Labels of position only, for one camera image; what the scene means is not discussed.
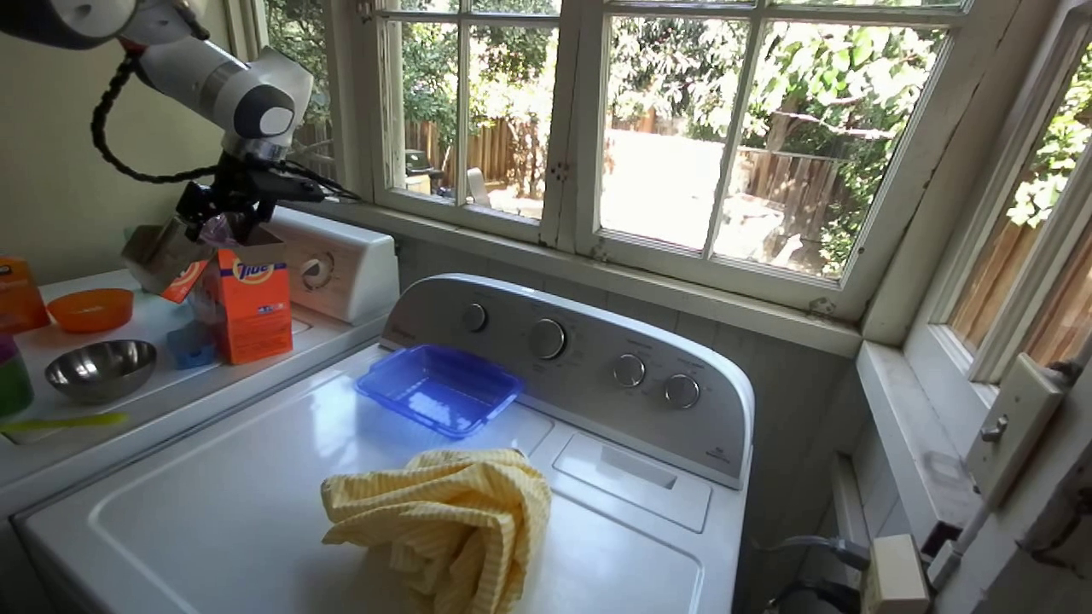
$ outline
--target blue plastic container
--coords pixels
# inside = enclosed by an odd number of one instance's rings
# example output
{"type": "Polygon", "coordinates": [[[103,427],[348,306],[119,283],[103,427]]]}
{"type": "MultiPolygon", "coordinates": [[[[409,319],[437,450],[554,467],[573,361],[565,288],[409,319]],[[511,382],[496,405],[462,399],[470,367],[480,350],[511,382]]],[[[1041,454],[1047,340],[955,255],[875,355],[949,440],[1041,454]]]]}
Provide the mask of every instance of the blue plastic container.
{"type": "Polygon", "coordinates": [[[462,440],[511,405],[524,382],[466,350],[418,343],[380,359],[359,393],[426,430],[462,440]]]}

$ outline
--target orange object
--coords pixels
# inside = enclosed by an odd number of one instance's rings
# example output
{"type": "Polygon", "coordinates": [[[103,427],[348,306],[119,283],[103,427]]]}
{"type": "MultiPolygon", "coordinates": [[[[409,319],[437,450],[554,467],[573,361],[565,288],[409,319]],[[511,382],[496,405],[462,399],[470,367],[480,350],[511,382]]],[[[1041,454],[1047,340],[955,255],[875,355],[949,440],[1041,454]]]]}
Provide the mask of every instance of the orange object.
{"type": "Polygon", "coordinates": [[[119,288],[66,292],[47,300],[47,314],[67,333],[113,330],[132,318],[132,292],[119,288]]]}
{"type": "Polygon", "coordinates": [[[47,314],[36,272],[25,258],[0,258],[0,330],[46,327],[47,314]]]}
{"type": "Polygon", "coordinates": [[[290,278],[280,244],[221,244],[211,272],[224,361],[259,361],[295,348],[290,278]]]}

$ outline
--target white washing machine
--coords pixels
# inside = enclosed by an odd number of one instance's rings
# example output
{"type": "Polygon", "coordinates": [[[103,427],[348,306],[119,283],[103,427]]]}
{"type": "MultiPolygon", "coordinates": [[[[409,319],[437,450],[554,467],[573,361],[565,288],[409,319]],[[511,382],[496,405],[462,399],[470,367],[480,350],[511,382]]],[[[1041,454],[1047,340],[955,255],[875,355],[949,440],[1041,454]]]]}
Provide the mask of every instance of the white washing machine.
{"type": "Polygon", "coordinates": [[[412,283],[381,340],[20,515],[67,612],[408,612],[385,560],[321,544],[321,481],[437,448],[519,448],[554,488],[519,612],[728,614],[751,481],[747,376],[681,333],[484,277],[412,283]],[[359,377],[412,343],[470,350],[524,394],[466,440],[359,377]]]}
{"type": "Polygon", "coordinates": [[[268,361],[178,366],[169,333],[189,327],[195,314],[180,305],[141,292],[125,269],[40,290],[46,300],[50,300],[90,288],[125,288],[136,290],[132,319],[111,333],[63,333],[56,327],[17,333],[36,402],[9,416],[13,422],[94,414],[46,382],[46,366],[63,350],[105,338],[145,338],[157,343],[162,359],[145,389],[99,405],[119,408],[125,416],[123,427],[0,435],[0,612],[46,612],[40,582],[13,531],[17,515],[380,338],[381,319],[398,295],[392,237],[290,209],[278,211],[274,231],[287,241],[295,272],[295,350],[268,361]]]}

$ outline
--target washer lid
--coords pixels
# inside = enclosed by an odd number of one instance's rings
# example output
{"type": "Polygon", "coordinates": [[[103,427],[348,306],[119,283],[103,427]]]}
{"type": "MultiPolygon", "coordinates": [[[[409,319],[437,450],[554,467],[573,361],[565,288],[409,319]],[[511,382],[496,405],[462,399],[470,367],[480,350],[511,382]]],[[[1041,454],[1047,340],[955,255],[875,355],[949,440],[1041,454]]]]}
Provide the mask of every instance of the washer lid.
{"type": "MultiPolygon", "coordinates": [[[[511,405],[459,448],[519,444],[554,481],[550,430],[544,414],[511,405]]],[[[380,548],[321,544],[318,488],[431,448],[452,440],[359,399],[351,376],[302,382],[36,513],[25,531],[105,612],[408,612],[380,548]]],[[[702,601],[702,582],[683,544],[558,494],[524,612],[728,612],[702,601]]]]}

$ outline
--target white window frame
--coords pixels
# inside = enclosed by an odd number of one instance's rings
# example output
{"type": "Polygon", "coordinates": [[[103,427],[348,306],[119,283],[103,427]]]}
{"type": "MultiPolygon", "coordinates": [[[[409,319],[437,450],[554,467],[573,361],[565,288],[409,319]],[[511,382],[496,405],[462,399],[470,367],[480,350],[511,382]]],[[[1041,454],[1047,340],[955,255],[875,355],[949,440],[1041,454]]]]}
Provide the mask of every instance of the white window frame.
{"type": "Polygon", "coordinates": [[[1092,231],[1092,147],[1084,150],[1068,192],[1059,198],[1051,223],[1041,227],[1038,244],[1026,252],[1026,266],[1014,283],[996,323],[984,338],[981,350],[971,355],[965,343],[947,327],[962,288],[976,269],[976,255],[991,241],[995,227],[1009,209],[1009,194],[1020,184],[1023,159],[1033,154],[1046,124],[1051,118],[1059,100],[1068,87],[1073,67],[1092,43],[1092,3],[1068,0],[1051,35],[1046,36],[1046,53],[1038,57],[1014,114],[1008,124],[1008,142],[1001,147],[995,170],[976,198],[973,218],[955,241],[941,277],[921,306],[914,330],[909,338],[906,359],[913,361],[925,394],[940,408],[941,432],[949,448],[965,456],[984,430],[991,405],[996,402],[996,382],[1014,366],[1026,338],[1033,333],[1038,314],[1047,306],[1055,283],[1064,272],[1064,258],[1092,231]]]}
{"type": "MultiPolygon", "coordinates": [[[[375,142],[375,133],[391,133],[391,124],[381,124],[385,114],[367,115],[373,102],[351,102],[351,109],[363,109],[355,115],[359,133],[348,133],[348,150],[359,150],[359,165],[367,167],[346,167],[355,186],[367,192],[367,201],[385,211],[403,211],[420,223],[439,223],[452,226],[452,231],[484,231],[496,237],[517,237],[525,244],[547,244],[565,255],[594,258],[601,266],[623,266],[623,269],[643,269],[652,277],[681,278],[709,288],[717,292],[735,292],[747,300],[777,305],[801,314],[819,314],[828,319],[859,319],[877,283],[885,278],[885,269],[902,244],[906,227],[914,223],[919,201],[929,192],[929,177],[935,173],[941,156],[949,156],[949,137],[962,124],[971,109],[973,91],[981,87],[976,66],[991,51],[991,43],[1004,35],[1004,19],[984,16],[988,6],[1001,6],[1001,12],[1009,12],[1020,0],[976,0],[965,12],[952,6],[940,10],[885,10],[885,6],[757,6],[760,16],[791,16],[791,19],[836,19],[836,16],[856,16],[872,24],[955,24],[955,36],[935,62],[935,75],[925,86],[929,102],[914,109],[913,126],[896,154],[898,173],[886,173],[875,215],[864,227],[864,241],[848,266],[843,283],[828,278],[807,278],[764,266],[747,261],[702,261],[693,255],[671,255],[664,250],[644,250],[636,241],[618,241],[611,235],[601,235],[594,194],[599,194],[599,173],[579,173],[579,167],[599,167],[599,140],[601,140],[601,75],[604,66],[599,62],[573,62],[576,43],[579,48],[601,48],[604,43],[604,3],[568,3],[559,12],[559,91],[558,91],[558,118],[550,133],[550,167],[565,173],[550,173],[547,186],[547,209],[544,226],[519,226],[508,218],[493,215],[466,215],[459,209],[437,209],[423,206],[418,198],[395,194],[381,179],[380,159],[391,156],[392,137],[375,142]]],[[[375,16],[351,12],[355,28],[342,28],[337,57],[359,57],[355,62],[355,86],[367,91],[380,91],[380,51],[375,43],[375,16]]]]}

